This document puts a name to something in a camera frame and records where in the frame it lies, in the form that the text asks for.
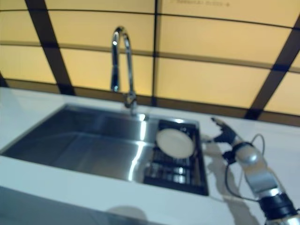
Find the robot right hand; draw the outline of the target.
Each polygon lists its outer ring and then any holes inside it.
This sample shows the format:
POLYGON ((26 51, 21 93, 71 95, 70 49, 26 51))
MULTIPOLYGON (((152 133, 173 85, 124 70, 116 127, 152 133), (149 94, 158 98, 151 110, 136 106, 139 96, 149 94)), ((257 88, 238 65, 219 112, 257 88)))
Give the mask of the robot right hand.
POLYGON ((227 143, 232 147, 243 142, 243 139, 223 120, 216 117, 212 117, 211 120, 218 125, 221 130, 221 134, 212 139, 214 142, 227 143))

